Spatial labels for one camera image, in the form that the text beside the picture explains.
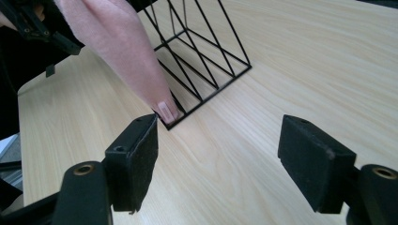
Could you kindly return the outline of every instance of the wood grain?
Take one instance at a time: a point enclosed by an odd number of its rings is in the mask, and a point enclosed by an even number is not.
[[[346,206],[314,213],[284,170],[282,118],[324,129],[358,154],[358,168],[397,170],[398,11],[348,0],[223,3],[253,69],[171,131],[159,124],[143,207],[114,213],[115,224],[344,224]],[[151,113],[87,49],[55,69],[20,90],[25,204],[58,191],[68,167],[102,160],[131,120]]]

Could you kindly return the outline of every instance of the black clamp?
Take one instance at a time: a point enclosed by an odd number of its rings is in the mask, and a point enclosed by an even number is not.
[[[70,167],[58,193],[0,216],[0,224],[108,225],[113,224],[111,206],[115,212],[138,212],[158,158],[157,120],[156,114],[135,119],[102,162]]]
[[[398,224],[398,172],[380,165],[354,166],[357,154],[319,127],[283,117],[278,157],[315,212],[350,209],[349,225]]]
[[[1,0],[0,11],[26,40],[50,42],[60,50],[77,55],[81,47],[58,32],[51,32],[36,15],[31,0]]]

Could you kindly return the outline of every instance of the wooden table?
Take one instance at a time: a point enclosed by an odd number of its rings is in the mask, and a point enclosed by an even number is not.
[[[253,69],[171,131],[141,211],[115,224],[344,224],[312,211],[277,158],[284,114],[397,170],[398,10],[351,0],[224,0]],[[152,111],[87,49],[19,92],[25,204]]]

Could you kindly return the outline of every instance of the black wire basket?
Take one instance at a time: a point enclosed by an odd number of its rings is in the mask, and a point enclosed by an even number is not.
[[[221,0],[146,1],[139,15],[180,110],[171,129],[252,66]]]

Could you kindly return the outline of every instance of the brass screw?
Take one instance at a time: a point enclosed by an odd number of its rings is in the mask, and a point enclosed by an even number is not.
[[[93,172],[94,171],[94,166],[93,165],[91,165],[91,164],[85,164],[85,165],[82,165],[81,167],[79,167],[79,168],[76,168],[74,171],[73,171],[73,173],[75,174],[75,175],[87,175],[87,174],[89,174],[89,173],[91,173],[91,172]]]
[[[390,180],[395,180],[398,178],[398,176],[395,172],[392,172],[388,169],[381,168],[381,167],[373,168],[373,172],[383,178],[390,179]]]

